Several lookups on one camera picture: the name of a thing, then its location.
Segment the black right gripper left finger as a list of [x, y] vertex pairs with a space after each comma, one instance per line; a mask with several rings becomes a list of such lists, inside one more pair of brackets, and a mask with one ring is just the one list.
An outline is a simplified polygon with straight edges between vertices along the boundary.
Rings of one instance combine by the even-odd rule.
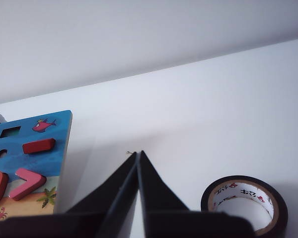
[[137, 154], [67, 212], [66, 238], [128, 238], [138, 191]]

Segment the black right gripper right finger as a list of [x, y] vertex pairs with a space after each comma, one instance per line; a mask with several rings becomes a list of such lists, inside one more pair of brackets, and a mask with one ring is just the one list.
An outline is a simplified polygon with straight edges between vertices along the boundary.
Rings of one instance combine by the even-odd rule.
[[138, 160], [145, 235], [147, 238], [193, 238], [188, 207], [164, 183], [144, 151]]

